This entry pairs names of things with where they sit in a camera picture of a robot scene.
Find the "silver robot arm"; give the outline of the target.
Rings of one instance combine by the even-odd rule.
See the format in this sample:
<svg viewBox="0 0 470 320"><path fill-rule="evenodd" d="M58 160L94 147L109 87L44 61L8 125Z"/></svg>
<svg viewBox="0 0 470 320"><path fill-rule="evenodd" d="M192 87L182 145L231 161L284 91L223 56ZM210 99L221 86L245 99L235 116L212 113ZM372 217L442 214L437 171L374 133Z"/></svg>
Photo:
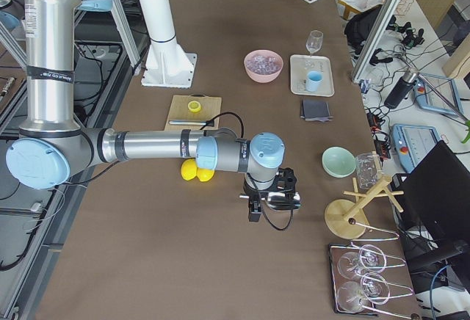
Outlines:
<svg viewBox="0 0 470 320"><path fill-rule="evenodd" d="M108 11L112 0L24 0L28 115L6 153L15 178L48 189L101 163L192 157L199 168L243 173L253 208L300 207L294 173L281 167L284 143L275 134L246 140L226 129L128 132L80 126L73 116L78 8Z"/></svg>

